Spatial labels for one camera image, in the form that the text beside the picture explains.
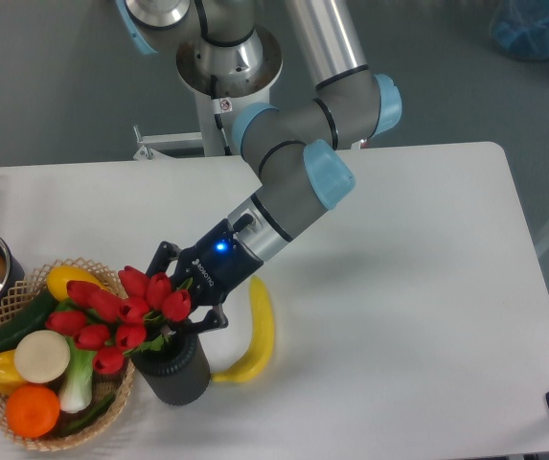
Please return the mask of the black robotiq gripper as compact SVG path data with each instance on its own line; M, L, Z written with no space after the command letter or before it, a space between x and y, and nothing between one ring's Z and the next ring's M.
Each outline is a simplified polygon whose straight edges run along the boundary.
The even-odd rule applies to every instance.
M215 305L222 304L233 289L263 265L261 259L235 238L235 231L227 218L191 247L181 250L175 243L161 241L146 275L152 277L158 273L166 273L176 260L171 276L172 285L179 288L186 280L192 279L189 286L192 308L213 307L197 322L190 318L180 322L166 322L161 327L164 337L175 334L203 334L227 328L229 321L223 306Z

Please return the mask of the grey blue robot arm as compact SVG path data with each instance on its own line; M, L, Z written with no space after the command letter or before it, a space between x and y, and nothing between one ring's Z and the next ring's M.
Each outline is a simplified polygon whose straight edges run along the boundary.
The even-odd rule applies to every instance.
M164 242L149 273L169 271L186 285L203 320L170 320L168 334L223 328L227 295L354 187L338 151L400 120L400 91L373 74L343 1L289 1L286 9L316 97L284 112L269 102L282 69L275 37L255 20L251 1L121 1L118 11L144 54L173 51L194 92L206 153L237 154L260 188L194 246Z

